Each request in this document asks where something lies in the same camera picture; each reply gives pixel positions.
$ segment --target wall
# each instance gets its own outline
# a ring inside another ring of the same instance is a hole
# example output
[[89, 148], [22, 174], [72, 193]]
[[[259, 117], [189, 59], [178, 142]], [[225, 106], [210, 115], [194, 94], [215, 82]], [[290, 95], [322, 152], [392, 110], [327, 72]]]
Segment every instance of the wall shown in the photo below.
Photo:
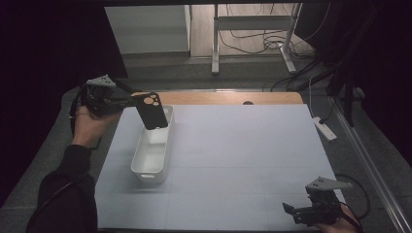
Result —
[[185, 6], [107, 7], [120, 52], [189, 51]]

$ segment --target cable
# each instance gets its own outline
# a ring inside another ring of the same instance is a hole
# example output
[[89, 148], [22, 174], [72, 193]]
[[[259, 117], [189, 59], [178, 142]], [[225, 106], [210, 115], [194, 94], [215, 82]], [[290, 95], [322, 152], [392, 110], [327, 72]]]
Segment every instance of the cable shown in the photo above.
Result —
[[[275, 6], [275, 4], [272, 4], [272, 8], [271, 8], [271, 10], [270, 10], [270, 14], [271, 14], [271, 15], [272, 15], [272, 13], [273, 13], [274, 6]], [[226, 4], [226, 14], [227, 14], [228, 16], [229, 16], [229, 11], [230, 11], [231, 14], [233, 15], [233, 11], [231, 10], [230, 5], [229, 5], [229, 4]], [[246, 50], [241, 50], [241, 49], [239, 49], [239, 48], [236, 48], [236, 47], [234, 47], [234, 46], [230, 46], [230, 45], [228, 45], [227, 43], [225, 43], [225, 42], [223, 41], [223, 39], [222, 39], [222, 34], [221, 34], [221, 32], [219, 31], [220, 37], [221, 37], [221, 40], [222, 40], [222, 43], [223, 43], [225, 46], [227, 46], [227, 47], [229, 47], [229, 48], [231, 48], [231, 49], [234, 49], [234, 50], [240, 50], [240, 51], [242, 51], [242, 52], [244, 52], [244, 53], [248, 53], [248, 54], [258, 54], [258, 53], [262, 53], [262, 52], [264, 52], [264, 51], [266, 51], [266, 50], [276, 50], [276, 49], [278, 49], [278, 48], [279, 48], [279, 43], [283, 43], [283, 41], [279, 41], [279, 40], [271, 41], [271, 40], [269, 40], [269, 38], [280, 38], [280, 39], [283, 39], [283, 40], [285, 40], [285, 38], [284, 38], [284, 37], [280, 37], [280, 36], [269, 36], [269, 37], [265, 37], [265, 35], [267, 35], [267, 34], [273, 34], [273, 33], [280, 33], [280, 32], [283, 32], [283, 30], [277, 30], [277, 31], [272, 31], [272, 32], [267, 32], [267, 33], [266, 33], [266, 30], [264, 30], [263, 33], [257, 33], [257, 34], [252, 34], [252, 35], [248, 35], [248, 36], [236, 36], [236, 35], [233, 34], [233, 31], [230, 30], [230, 34], [232, 35], [232, 37], [238, 38], [238, 39], [251, 38], [251, 37], [260, 36], [260, 35], [263, 36], [263, 48], [264, 48], [264, 50], [260, 50], [260, 51], [246, 51]]]
[[312, 33], [312, 35], [310, 35], [309, 37], [301, 40], [300, 42], [298, 42], [298, 43], [296, 43], [296, 44], [300, 44], [300, 43], [302, 43], [302, 42], [304, 42], [304, 41], [312, 38], [314, 35], [316, 35], [316, 33], [318, 33], [319, 30], [321, 30], [322, 26], [324, 25], [324, 23], [325, 23], [325, 21], [326, 21], [327, 15], [328, 15], [328, 13], [329, 13], [329, 9], [330, 9], [330, 3], [327, 5], [327, 10], [326, 10], [324, 19], [322, 20], [321, 25], [319, 25], [318, 29], [317, 29], [314, 33]]
[[233, 46], [230, 46], [230, 45], [226, 44], [226, 43], [224, 42], [223, 38], [222, 38], [221, 31], [219, 31], [219, 36], [221, 37], [222, 44], [224, 44], [225, 46], [227, 46], [227, 47], [229, 47], [229, 48], [231, 48], [231, 49], [243, 51], [244, 53], [248, 53], [248, 54], [258, 54], [258, 53], [262, 53], [262, 52], [264, 52], [264, 51], [267, 50], [267, 49], [263, 49], [263, 50], [260, 50], [260, 51], [246, 51], [246, 50], [241, 50], [241, 49], [239, 49], [239, 48], [236, 48], [236, 47], [233, 47]]
[[295, 50], [294, 42], [291, 41], [289, 46], [289, 55], [296, 59], [314, 59], [318, 56], [315, 50], [307, 50], [308, 53], [298, 53]]
[[263, 13], [264, 13], [264, 6], [263, 6], [263, 3], [262, 3], [262, 4], [260, 4], [260, 10], [258, 10], [257, 15], [258, 15], [260, 12], [261, 12], [261, 14], [263, 15]]
[[288, 15], [289, 13], [288, 13], [288, 11], [285, 9], [285, 5], [284, 5], [283, 3], [282, 3], [282, 8], [284, 9], [286, 15]]
[[330, 117], [332, 116], [332, 112], [333, 112], [334, 106], [335, 106], [335, 102], [336, 102], [336, 101], [333, 101], [332, 108], [330, 108], [330, 112], [329, 112], [329, 114], [327, 115], [327, 117], [326, 117], [326, 118], [321, 118], [321, 119], [319, 120], [319, 124], [324, 124], [328, 119], [330, 119]]
[[315, 117], [315, 115], [313, 114], [313, 111], [312, 111], [312, 88], [311, 88], [312, 78], [313, 78], [313, 76], [309, 79], [309, 111], [310, 111], [310, 114], [313, 118], [313, 117]]
[[343, 213], [342, 209], [336, 210], [336, 209], [335, 209], [332, 205], [330, 205], [327, 201], [322, 200], [322, 199], [320, 199], [320, 198], [317, 198], [317, 197], [314, 197], [314, 196], [311, 196], [310, 198], [312, 198], [312, 199], [314, 199], [314, 200], [316, 200], [316, 201], [318, 201], [318, 202], [321, 202], [322, 204], [324, 204], [325, 206], [327, 206], [330, 210], [334, 211], [335, 213], [337, 213], [338, 215], [340, 215], [341, 217], [343, 217], [345, 220], [347, 220], [351, 225], [353, 225], [353, 226], [357, 229], [357, 231], [358, 231], [359, 233], [363, 233], [363, 226], [361, 225], [361, 222], [360, 222], [360, 221], [355, 222], [351, 217], [349, 217], [348, 215], [346, 215], [345, 213]]
[[363, 186], [361, 185], [360, 182], [358, 182], [357, 180], [355, 180], [354, 178], [348, 176], [348, 175], [344, 175], [344, 174], [335, 174], [335, 177], [343, 177], [343, 178], [347, 178], [349, 180], [351, 180], [352, 182], [356, 183], [358, 185], [358, 187], [362, 190], [363, 194], [364, 194], [364, 198], [366, 199], [366, 211], [365, 213], [363, 213], [362, 215], [358, 216], [358, 219], [363, 219], [365, 218], [369, 212], [370, 212], [370, 199], [369, 196], [367, 195], [366, 190], [364, 190]]
[[[350, 36], [351, 36], [352, 33], [355, 31], [355, 29], [359, 27], [360, 24], [361, 24], [361, 20], [359, 20], [355, 25], [353, 25], [353, 26], [340, 38], [340, 40], [339, 40], [336, 44], [334, 44], [332, 47], [330, 47], [329, 49], [327, 49], [327, 50], [326, 50], [325, 52], [323, 52], [322, 54], [317, 55], [314, 60], [321, 61], [321, 59], [323, 59], [323, 57], [328, 56], [328, 55], [329, 55], [329, 56], [332, 56], [333, 54], [335, 54], [335, 53], [339, 50], [339, 48], [340, 48], [341, 46], [343, 46], [348, 39], [350, 39]], [[290, 82], [289, 82], [288, 85], [287, 85], [287, 90], [289, 90], [289, 85], [290, 85], [290, 83], [293, 82], [294, 80], [295, 80], [295, 78], [293, 78], [293, 79], [290, 80]]]
[[79, 98], [84, 91], [86, 84], [84, 83], [76, 94], [76, 97], [72, 101], [72, 105], [70, 107], [69, 118], [70, 118], [70, 128], [72, 130], [72, 136], [75, 136], [75, 122], [76, 122], [76, 111], [78, 108]]
[[295, 74], [290, 81], [287, 84], [287, 90], [289, 90], [289, 85], [291, 84], [292, 81], [294, 81], [295, 79], [297, 79], [299, 76], [305, 74], [306, 72], [312, 70], [314, 67], [316, 67], [319, 63], [321, 63], [321, 59], [319, 57], [316, 57], [314, 60], [312, 60], [311, 62], [309, 62], [309, 64], [307, 64], [302, 70], [300, 70], [299, 72], [297, 72], [297, 74]]
[[61, 187], [58, 191], [56, 191], [48, 200], [46, 200], [39, 208], [36, 209], [36, 211], [33, 213], [33, 215], [31, 216], [31, 218], [28, 220], [27, 226], [26, 226], [26, 230], [25, 232], [29, 232], [30, 228], [33, 226], [36, 218], [39, 216], [39, 214], [59, 195], [61, 195], [63, 192], [67, 191], [70, 187], [72, 187], [73, 185], [79, 183], [80, 181], [82, 181], [86, 175], [88, 174], [88, 172], [83, 173], [81, 175], [79, 175], [76, 179], [74, 179], [73, 181], [69, 182], [68, 184], [66, 184], [65, 186]]
[[274, 84], [272, 85], [272, 87], [270, 88], [270, 92], [272, 92], [273, 89], [275, 88], [275, 86], [276, 86], [277, 84], [282, 83], [282, 82], [284, 82], [284, 81], [286, 81], [286, 80], [288, 80], [288, 79], [290, 79], [290, 78], [291, 78], [291, 77], [282, 79], [282, 80], [280, 80], [280, 81], [270, 81], [270, 82], [267, 82], [267, 83], [265, 83], [265, 84], [261, 87], [261, 91], [264, 92], [264, 88], [265, 88], [269, 83], [274, 83]]

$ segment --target black cable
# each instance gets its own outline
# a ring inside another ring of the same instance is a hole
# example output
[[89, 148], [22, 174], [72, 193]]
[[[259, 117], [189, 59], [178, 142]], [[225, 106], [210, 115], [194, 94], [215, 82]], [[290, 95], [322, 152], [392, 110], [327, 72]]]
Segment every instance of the black cable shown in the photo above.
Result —
[[344, 174], [335, 174], [335, 177], [343, 177], [343, 178], [347, 178], [349, 180], [351, 180], [352, 182], [356, 183], [358, 185], [358, 187], [362, 190], [363, 194], [364, 194], [364, 198], [366, 199], [366, 211], [365, 213], [363, 213], [362, 215], [358, 216], [358, 219], [363, 219], [365, 218], [369, 212], [370, 212], [370, 199], [369, 196], [367, 195], [366, 190], [363, 188], [363, 186], [361, 185], [360, 182], [358, 182], [357, 180], [355, 180], [354, 178], [348, 176], [348, 175], [344, 175]]
[[272, 92], [273, 89], [275, 88], [275, 86], [276, 86], [277, 84], [282, 83], [282, 82], [284, 82], [284, 81], [286, 81], [286, 80], [288, 80], [288, 79], [290, 79], [290, 78], [291, 78], [291, 77], [285, 78], [285, 79], [282, 79], [282, 80], [280, 80], [280, 81], [269, 81], [269, 82], [265, 83], [265, 84], [261, 87], [261, 91], [264, 92], [265, 87], [266, 87], [269, 83], [274, 83], [274, 84], [272, 85], [272, 87], [270, 88], [270, 92]]
[[312, 35], [310, 35], [309, 37], [306, 37], [305, 39], [302, 39], [302, 40], [301, 40], [300, 42], [298, 42], [298, 43], [306, 42], [306, 40], [312, 38], [314, 35], [316, 35], [316, 33], [318, 33], [318, 31], [322, 28], [322, 26], [323, 26], [324, 23], [325, 23], [325, 20], [326, 20], [326, 18], [327, 18], [328, 13], [329, 13], [329, 9], [330, 9], [330, 2], [329, 2], [329, 4], [327, 5], [327, 10], [326, 10], [324, 19], [322, 20], [321, 25], [319, 25], [318, 29], [316, 29], [316, 31], [315, 31], [314, 33], [312, 33]]
[[80, 181], [82, 181], [86, 175], [88, 174], [88, 172], [83, 173], [81, 175], [79, 175], [76, 179], [74, 179], [73, 181], [69, 182], [68, 184], [66, 184], [65, 186], [61, 187], [58, 191], [56, 191], [48, 200], [46, 200], [39, 208], [36, 209], [36, 211], [33, 213], [33, 215], [31, 216], [31, 218], [28, 220], [27, 226], [26, 226], [26, 230], [25, 232], [29, 232], [29, 230], [32, 228], [34, 222], [36, 221], [37, 217], [39, 216], [39, 214], [42, 213], [42, 211], [53, 201], [55, 200], [56, 197], [58, 197], [59, 195], [61, 195], [63, 192], [67, 191], [70, 187], [74, 186], [75, 184], [79, 183]]
[[278, 40], [271, 41], [271, 40], [269, 40], [270, 38], [279, 38], [279, 39], [285, 40], [285, 37], [281, 37], [281, 36], [269, 36], [269, 37], [263, 38], [263, 47], [267, 50], [276, 50], [276, 49], [279, 48], [279, 44], [284, 43], [284, 41], [278, 41]]
[[333, 101], [332, 108], [330, 108], [330, 112], [329, 112], [329, 114], [327, 115], [327, 117], [321, 118], [321, 119], [319, 120], [319, 124], [324, 124], [328, 119], [330, 119], [330, 117], [332, 116], [332, 112], [333, 112], [334, 106], [335, 106], [335, 101]]
[[[272, 9], [270, 9], [270, 15], [273, 13], [273, 8], [275, 7], [275, 4], [272, 4]], [[264, 35], [266, 34], [266, 30], [263, 31], [263, 41], [264, 41]]]
[[[273, 33], [280, 33], [280, 32], [283, 32], [283, 31], [282, 31], [282, 30], [278, 30], [278, 31], [267, 32], [267, 33], [265, 33], [265, 34], [273, 34]], [[236, 36], [236, 35], [233, 35], [233, 34], [232, 34], [232, 36], [233, 36], [234, 38], [238, 38], [238, 39], [250, 38], [250, 37], [261, 36], [261, 35], [263, 35], [263, 33], [257, 33], [257, 34], [252, 34], [252, 35], [248, 35], [248, 36]]]
[[310, 198], [312, 198], [312, 199], [314, 199], [318, 202], [321, 202], [322, 204], [327, 206], [330, 210], [334, 211], [335, 213], [337, 213], [338, 215], [343, 217], [345, 220], [347, 220], [351, 225], [353, 225], [357, 229], [357, 231], [359, 233], [363, 233], [363, 226], [361, 225], [361, 222], [359, 221], [359, 223], [357, 223], [356, 221], [354, 221], [351, 217], [349, 217], [348, 215], [343, 213], [341, 208], [340, 208], [340, 210], [336, 210], [332, 205], [330, 205], [327, 201], [325, 201], [323, 199], [320, 199], [320, 198], [317, 198], [317, 197], [314, 197], [314, 196], [311, 196]]
[[[345, 42], [350, 39], [350, 36], [356, 31], [356, 29], [361, 25], [362, 23], [362, 19], [359, 18], [359, 20], [354, 23], [354, 25], [349, 28], [346, 33], [340, 37], [339, 41], [337, 41], [334, 45], [331, 45], [327, 50], [325, 50], [322, 54], [316, 54], [316, 56], [321, 55], [322, 57], [326, 57], [326, 56], [330, 56], [333, 57], [337, 52], [339, 52], [339, 50], [343, 50], [341, 47], [343, 45], [345, 45]], [[292, 43], [292, 57], [299, 59], [299, 57], [296, 57], [296, 52], [294, 49], [295, 44], [291, 41]]]
[[312, 60], [311, 62], [309, 62], [309, 64], [307, 64], [303, 69], [301, 69], [299, 72], [297, 72], [297, 74], [295, 74], [291, 80], [288, 82], [287, 84], [287, 90], [289, 90], [289, 85], [291, 84], [291, 82], [293, 82], [294, 80], [296, 80], [298, 77], [300, 77], [301, 75], [305, 74], [306, 72], [312, 70], [313, 68], [315, 68], [319, 63], [321, 63], [321, 59], [319, 57], [316, 57], [314, 60]]
[[355, 214], [354, 210], [348, 204], [344, 202], [339, 202], [339, 203], [348, 208], [348, 210], [352, 213], [352, 215], [354, 215], [356, 221], [360, 224], [360, 227], [363, 228], [363, 226], [361, 225], [361, 219]]
[[[360, 23], [357, 23], [356, 25], [354, 25], [351, 29], [349, 29], [345, 35], [343, 37], [340, 38], [339, 42], [337, 42], [335, 45], [333, 45], [332, 47], [330, 47], [329, 49], [327, 49], [326, 51], [324, 51], [322, 54], [318, 54], [314, 60], [318, 60], [318, 63], [325, 57], [328, 55], [333, 55], [341, 45], [343, 45], [345, 43], [346, 40], [348, 40], [348, 38], [350, 38], [350, 35], [354, 32], [355, 28], [357, 28], [357, 26]], [[289, 85], [291, 82], [293, 82], [295, 80], [295, 78], [293, 78], [292, 80], [290, 80], [290, 82], [287, 85], [287, 89], [289, 89]]]
[[315, 59], [318, 56], [318, 54], [315, 50], [313, 50], [313, 53], [298, 53], [295, 49], [293, 41], [291, 41], [291, 45], [289, 46], [289, 55], [292, 56], [293, 58], [296, 58], [296, 59]]
[[72, 136], [75, 136], [75, 122], [76, 122], [76, 111], [78, 109], [79, 98], [86, 88], [86, 84], [84, 83], [76, 94], [76, 97], [72, 101], [72, 105], [70, 107], [69, 118], [70, 118], [70, 128], [72, 130]]
[[257, 16], [258, 16], [258, 14], [259, 14], [260, 12], [261, 12], [262, 14], [264, 13], [264, 5], [263, 5], [263, 3], [260, 4], [260, 10], [258, 10]]
[[124, 91], [126, 91], [126, 92], [128, 92], [128, 93], [130, 93], [130, 94], [132, 94], [132, 93], [134, 93], [134, 92], [143, 92], [143, 90], [141, 90], [141, 89], [135, 89], [135, 88], [131, 87], [130, 85], [127, 85], [127, 84], [121, 82], [121, 81], [118, 80], [117, 78], [110, 78], [110, 79], [113, 81], [113, 83], [116, 84], [116, 86], [117, 86], [118, 88], [120, 88], [120, 89], [122, 89], [122, 90], [124, 90]]
[[282, 8], [284, 9], [286, 15], [288, 14], [288, 11], [285, 9], [285, 5], [282, 3]]
[[224, 44], [225, 46], [227, 46], [227, 47], [229, 47], [229, 48], [231, 48], [231, 49], [240, 50], [240, 51], [242, 51], [242, 52], [244, 52], [244, 53], [248, 53], [248, 54], [258, 54], [258, 53], [262, 53], [262, 52], [264, 52], [264, 51], [267, 50], [267, 49], [263, 49], [263, 50], [260, 50], [260, 51], [246, 51], [246, 50], [241, 50], [241, 49], [239, 49], [239, 48], [236, 48], [236, 47], [233, 47], [233, 46], [230, 46], [230, 45], [226, 44], [226, 43], [224, 42], [223, 38], [222, 38], [221, 31], [219, 31], [219, 36], [221, 37], [222, 44]]

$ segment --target wire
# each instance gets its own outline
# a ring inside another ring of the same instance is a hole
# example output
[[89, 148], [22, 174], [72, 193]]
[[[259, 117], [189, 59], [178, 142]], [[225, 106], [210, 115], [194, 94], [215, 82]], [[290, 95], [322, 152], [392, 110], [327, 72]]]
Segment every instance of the wire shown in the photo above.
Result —
[[26, 231], [25, 232], [29, 232], [30, 228], [33, 226], [35, 220], [37, 219], [37, 217], [39, 216], [39, 214], [59, 195], [61, 195], [63, 192], [67, 191], [70, 187], [72, 187], [73, 185], [81, 182], [86, 175], [88, 174], [88, 172], [83, 173], [81, 175], [79, 175], [76, 179], [74, 179], [73, 181], [69, 182], [68, 184], [66, 184], [65, 186], [61, 187], [58, 191], [56, 191], [48, 200], [46, 200], [39, 208], [36, 209], [36, 211], [33, 213], [33, 215], [31, 216], [31, 218], [28, 220], [27, 223], [27, 227], [26, 227]]
[[324, 23], [325, 23], [325, 21], [326, 21], [327, 15], [328, 15], [328, 13], [329, 13], [329, 9], [330, 9], [330, 3], [327, 5], [327, 10], [326, 10], [324, 19], [322, 20], [321, 25], [319, 25], [318, 29], [317, 29], [314, 33], [312, 33], [312, 35], [310, 35], [309, 37], [301, 40], [300, 42], [298, 42], [298, 43], [296, 43], [296, 44], [300, 44], [300, 43], [302, 43], [302, 42], [304, 42], [304, 41], [312, 38], [314, 35], [316, 35], [316, 33], [318, 33], [319, 30], [321, 30], [322, 26], [324, 25]]
[[314, 67], [316, 67], [319, 63], [321, 63], [321, 59], [319, 57], [316, 57], [314, 60], [309, 62], [303, 69], [301, 69], [297, 74], [295, 74], [290, 81], [287, 84], [287, 90], [289, 90], [289, 85], [296, 80], [299, 76], [305, 74], [306, 72], [312, 70]]
[[231, 48], [231, 49], [234, 49], [234, 50], [243, 51], [244, 53], [248, 53], [248, 54], [258, 54], [258, 53], [262, 53], [262, 52], [264, 52], [264, 51], [267, 50], [267, 49], [263, 49], [263, 50], [260, 50], [260, 51], [246, 51], [246, 50], [241, 50], [241, 49], [239, 49], [239, 48], [230, 46], [230, 45], [228, 45], [227, 43], [225, 43], [224, 40], [223, 40], [223, 38], [222, 38], [221, 31], [219, 31], [219, 36], [221, 37], [221, 41], [222, 41], [222, 43], [223, 43], [225, 46], [227, 46], [227, 47], [229, 47], [229, 48]]
[[313, 114], [313, 111], [312, 111], [312, 88], [311, 88], [312, 78], [313, 78], [313, 76], [309, 79], [309, 111], [310, 111], [310, 114], [313, 118], [313, 117], [315, 117], [315, 115]]
[[275, 86], [276, 86], [277, 84], [282, 83], [282, 82], [284, 82], [284, 81], [286, 81], [286, 80], [288, 80], [288, 79], [290, 79], [290, 78], [291, 78], [291, 77], [285, 78], [285, 79], [282, 79], [282, 80], [280, 80], [280, 81], [269, 81], [269, 82], [265, 83], [265, 84], [261, 87], [261, 91], [264, 92], [265, 87], [266, 87], [269, 83], [274, 83], [274, 84], [272, 85], [272, 87], [270, 88], [270, 92], [272, 92], [273, 89], [275, 88]]
[[311, 196], [310, 198], [315, 199], [316, 201], [321, 202], [325, 206], [327, 206], [330, 210], [334, 211], [335, 213], [339, 214], [341, 217], [343, 217], [345, 220], [347, 220], [351, 225], [353, 225], [359, 233], [363, 233], [363, 226], [361, 225], [361, 222], [355, 222], [351, 217], [347, 216], [345, 213], [343, 213], [342, 209], [336, 210], [332, 205], [330, 205], [327, 201], [317, 198], [315, 196]]
[[72, 136], [75, 136], [75, 122], [76, 122], [76, 111], [78, 109], [79, 98], [81, 97], [82, 92], [86, 88], [86, 84], [84, 83], [76, 94], [76, 97], [72, 101], [72, 105], [70, 107], [69, 118], [70, 118], [70, 127], [72, 130]]
[[295, 50], [295, 43], [291, 41], [289, 46], [289, 55], [296, 59], [314, 59], [318, 56], [315, 50], [307, 50], [307, 53], [298, 53]]
[[364, 194], [364, 198], [366, 199], [366, 211], [365, 213], [363, 213], [362, 215], [358, 216], [358, 219], [363, 219], [365, 218], [369, 212], [370, 212], [370, 199], [369, 196], [367, 195], [366, 190], [363, 188], [363, 186], [361, 185], [360, 182], [358, 182], [357, 180], [355, 180], [354, 178], [348, 176], [348, 175], [344, 175], [344, 174], [335, 174], [335, 177], [343, 177], [343, 178], [347, 178], [349, 180], [351, 180], [352, 182], [356, 183], [358, 185], [358, 187], [362, 190], [363, 194]]
[[263, 3], [262, 3], [262, 4], [260, 4], [260, 10], [258, 10], [257, 15], [258, 15], [260, 12], [261, 12], [261, 14], [263, 15], [263, 13], [264, 13], [264, 6], [263, 6]]
[[[272, 4], [272, 8], [271, 8], [271, 10], [270, 10], [270, 14], [271, 14], [271, 15], [272, 15], [272, 13], [273, 13], [274, 6], [275, 6], [275, 4], [273, 3], [273, 4]], [[262, 8], [262, 7], [264, 8], [264, 5], [263, 5], [263, 4], [260, 5], [260, 11], [259, 11], [257, 14], [259, 14], [259, 13], [261, 12], [261, 8]], [[228, 16], [229, 16], [229, 12], [233, 15], [233, 11], [232, 11], [232, 9], [231, 9], [231, 7], [230, 7], [230, 4], [226, 4], [226, 13], [227, 13]], [[264, 51], [266, 51], [266, 50], [276, 50], [276, 49], [279, 49], [279, 48], [280, 48], [279, 44], [280, 44], [280, 43], [283, 44], [284, 41], [280, 41], [280, 40], [272, 41], [272, 40], [269, 40], [269, 39], [270, 39], [270, 38], [279, 38], [279, 39], [285, 40], [284, 37], [281, 37], [281, 36], [269, 36], [269, 37], [265, 37], [265, 36], [268, 35], [268, 34], [274, 34], [274, 33], [280, 33], [280, 32], [283, 32], [283, 30], [277, 30], [277, 31], [272, 31], [272, 32], [266, 32], [266, 30], [264, 30], [263, 33], [257, 33], [257, 34], [252, 34], [252, 35], [248, 35], [248, 36], [237, 36], [237, 35], [234, 35], [234, 34], [233, 34], [233, 31], [230, 30], [230, 34], [232, 35], [232, 37], [238, 38], [238, 39], [251, 38], [251, 37], [261, 36], [261, 35], [262, 35], [262, 36], [263, 36], [263, 50], [259, 50], [259, 51], [246, 51], [246, 50], [241, 50], [241, 49], [239, 49], [239, 48], [237, 48], [237, 47], [234, 47], [234, 46], [230, 46], [230, 45], [228, 45], [227, 43], [225, 43], [225, 42], [223, 41], [223, 37], [222, 37], [221, 31], [219, 31], [219, 34], [220, 34], [220, 37], [221, 37], [221, 41], [222, 41], [222, 43], [223, 43], [225, 46], [227, 46], [227, 47], [229, 47], [229, 48], [231, 48], [231, 49], [234, 49], [234, 50], [240, 50], [240, 51], [242, 51], [242, 52], [244, 52], [244, 53], [248, 53], [248, 54], [258, 54], [258, 53], [262, 53], [262, 52], [264, 52]]]
[[330, 119], [330, 117], [332, 116], [332, 112], [333, 112], [333, 109], [334, 109], [334, 106], [335, 106], [335, 102], [336, 102], [336, 96], [334, 97], [334, 99], [335, 99], [335, 101], [333, 101], [332, 108], [330, 108], [329, 114], [327, 115], [326, 118], [321, 118], [321, 119], [319, 120], [319, 124], [324, 124], [324, 123], [325, 123], [328, 119]]
[[285, 9], [285, 5], [284, 5], [283, 3], [282, 3], [282, 8], [284, 9], [286, 15], [288, 15], [289, 13], [288, 13], [288, 11]]

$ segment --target metal frame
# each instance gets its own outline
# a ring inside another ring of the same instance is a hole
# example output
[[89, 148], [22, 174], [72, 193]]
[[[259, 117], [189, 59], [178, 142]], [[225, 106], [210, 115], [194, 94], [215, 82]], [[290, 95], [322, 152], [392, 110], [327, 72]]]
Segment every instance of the metal frame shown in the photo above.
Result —
[[285, 60], [290, 74], [296, 73], [291, 56], [289, 55], [289, 43], [297, 21], [297, 15], [301, 3], [293, 8], [291, 16], [246, 16], [246, 17], [219, 17], [218, 4], [215, 4], [212, 74], [219, 73], [219, 31], [224, 30], [285, 30], [287, 31], [285, 42], [280, 45], [280, 52]]
[[385, 209], [387, 210], [388, 215], [391, 218], [397, 232], [412, 232], [412, 228], [409, 225], [405, 213], [401, 209], [394, 194], [385, 183], [382, 175], [373, 162], [373, 159], [370, 157], [366, 146], [361, 141], [361, 137], [358, 135], [357, 130], [354, 127], [351, 127], [351, 125], [349, 125], [349, 123], [346, 121], [345, 117], [342, 114], [342, 106], [340, 105], [340, 103], [336, 101], [334, 104], [336, 104], [337, 106], [335, 113], [337, 114], [339, 121], [348, 136], [349, 141], [355, 149], [363, 169], [365, 170], [367, 176], [375, 187], [379, 198], [385, 206]]

